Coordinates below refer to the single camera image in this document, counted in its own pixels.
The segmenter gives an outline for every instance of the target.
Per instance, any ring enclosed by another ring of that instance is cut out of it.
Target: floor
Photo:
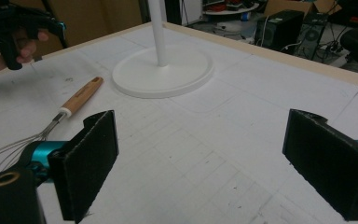
[[[261,13],[253,13],[250,15],[250,19],[248,21],[240,21],[240,20],[225,20],[225,21],[217,21],[216,18],[213,18],[214,21],[199,21],[194,24],[190,24],[189,27],[201,30],[207,33],[221,35],[226,38],[235,39],[241,42],[253,44],[253,35],[255,31],[256,21],[263,17]],[[225,22],[228,24],[232,24],[234,27],[239,28],[238,32],[228,32],[223,31],[217,27],[218,22]],[[313,61],[318,63],[329,64],[331,66],[340,67],[345,70],[350,70],[352,72],[358,72],[358,63],[354,60],[347,61],[345,56],[349,54],[349,52],[345,49],[341,49],[338,51],[327,51],[325,50],[325,46],[332,43],[332,41],[336,41],[339,44],[340,34],[348,31],[351,28],[345,28],[342,25],[334,24],[328,22],[325,29],[324,34],[320,41],[320,48],[316,51],[315,57]],[[296,54],[298,57],[304,58],[301,53]]]

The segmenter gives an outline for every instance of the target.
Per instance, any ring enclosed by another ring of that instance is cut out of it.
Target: table
[[[93,77],[105,82],[49,140],[114,109],[120,154],[82,223],[346,223],[282,154],[288,111],[302,109],[358,139],[358,74],[165,23],[169,45],[210,54],[213,78],[167,99],[119,92],[116,64],[154,46],[150,24],[0,73],[0,147],[40,132]],[[52,184],[38,194],[62,221]]]

